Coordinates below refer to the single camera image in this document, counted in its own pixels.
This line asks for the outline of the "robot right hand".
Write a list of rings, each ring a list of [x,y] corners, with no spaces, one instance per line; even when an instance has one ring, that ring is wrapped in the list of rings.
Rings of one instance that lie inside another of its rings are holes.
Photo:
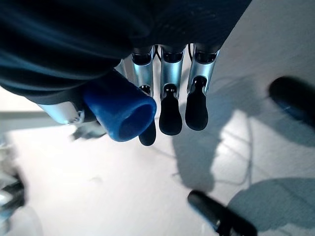
[[[3,0],[0,85],[117,142],[202,130],[220,49],[248,0]]]

